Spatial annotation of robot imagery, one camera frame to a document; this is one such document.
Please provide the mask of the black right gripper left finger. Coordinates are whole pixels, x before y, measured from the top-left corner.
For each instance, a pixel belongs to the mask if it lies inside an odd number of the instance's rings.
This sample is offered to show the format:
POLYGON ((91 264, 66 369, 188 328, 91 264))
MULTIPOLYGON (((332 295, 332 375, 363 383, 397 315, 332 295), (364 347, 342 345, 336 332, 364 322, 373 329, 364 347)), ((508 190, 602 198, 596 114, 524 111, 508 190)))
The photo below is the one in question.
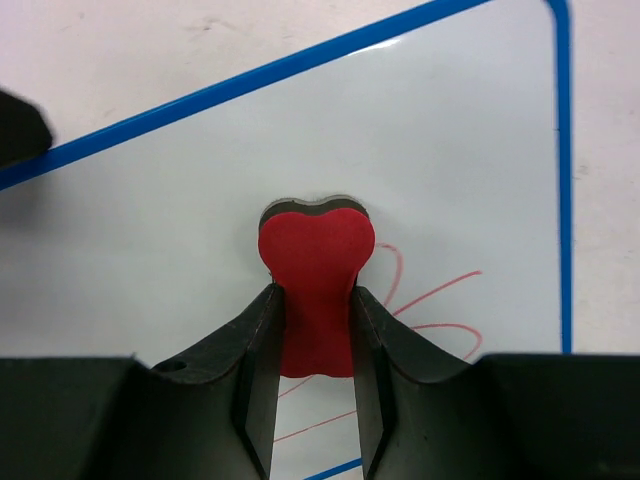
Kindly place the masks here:
POLYGON ((266 479, 284 295, 147 367, 132 357, 5 358, 5 479, 266 479))

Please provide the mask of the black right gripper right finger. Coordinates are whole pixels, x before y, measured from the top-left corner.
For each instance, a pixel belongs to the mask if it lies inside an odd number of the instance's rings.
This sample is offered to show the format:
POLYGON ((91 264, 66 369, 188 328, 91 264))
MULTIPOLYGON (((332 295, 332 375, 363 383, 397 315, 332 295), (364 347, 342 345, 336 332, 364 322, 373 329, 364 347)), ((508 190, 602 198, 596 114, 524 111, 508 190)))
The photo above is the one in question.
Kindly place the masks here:
POLYGON ((639 360, 490 354, 467 363, 365 288, 350 337, 368 479, 635 479, 639 360))

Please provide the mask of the blue framed whiteboard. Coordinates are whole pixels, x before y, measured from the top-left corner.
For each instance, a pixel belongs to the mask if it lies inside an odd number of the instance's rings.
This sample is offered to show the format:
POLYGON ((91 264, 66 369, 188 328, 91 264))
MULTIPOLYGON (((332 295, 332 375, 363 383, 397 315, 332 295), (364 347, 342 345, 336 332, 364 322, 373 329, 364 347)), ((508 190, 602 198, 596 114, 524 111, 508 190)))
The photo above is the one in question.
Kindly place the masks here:
MULTIPOLYGON (((572 344, 564 1, 432 1, 1 173, 1 362, 147 367, 277 285, 282 198, 356 199, 355 288, 449 354, 572 344)), ((270 475, 362 478, 353 375, 281 375, 270 475)))

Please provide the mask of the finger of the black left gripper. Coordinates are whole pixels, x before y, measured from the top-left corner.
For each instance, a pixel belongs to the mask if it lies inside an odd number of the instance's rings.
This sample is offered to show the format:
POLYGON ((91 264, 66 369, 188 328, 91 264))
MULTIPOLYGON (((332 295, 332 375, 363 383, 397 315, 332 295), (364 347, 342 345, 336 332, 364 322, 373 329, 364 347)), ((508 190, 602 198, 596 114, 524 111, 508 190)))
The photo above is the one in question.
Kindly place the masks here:
POLYGON ((25 99, 1 90, 0 161, 7 168, 46 153, 53 135, 40 110, 25 99))

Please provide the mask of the red whiteboard eraser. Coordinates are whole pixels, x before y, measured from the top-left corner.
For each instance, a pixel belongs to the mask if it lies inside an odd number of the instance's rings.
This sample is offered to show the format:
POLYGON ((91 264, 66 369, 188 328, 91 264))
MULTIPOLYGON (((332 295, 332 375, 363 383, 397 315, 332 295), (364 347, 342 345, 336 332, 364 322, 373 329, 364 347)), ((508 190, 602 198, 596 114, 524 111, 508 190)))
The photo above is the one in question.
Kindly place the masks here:
POLYGON ((284 291, 281 375, 351 377, 350 299, 375 246, 365 207, 346 195, 276 200, 261 214, 257 246, 284 291))

